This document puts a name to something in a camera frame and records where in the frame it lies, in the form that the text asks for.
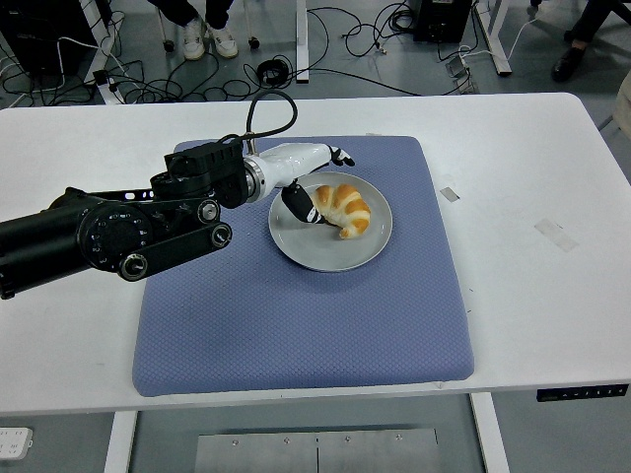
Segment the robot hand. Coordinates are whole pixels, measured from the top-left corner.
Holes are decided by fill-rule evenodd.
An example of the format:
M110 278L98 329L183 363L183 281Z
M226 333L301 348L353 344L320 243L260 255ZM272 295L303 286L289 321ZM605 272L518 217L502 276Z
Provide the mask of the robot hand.
M322 224L324 216L297 179L333 163L353 167L354 160L343 150L324 144L286 143L259 155L244 157L247 203L257 202L279 187L287 209L299 221Z

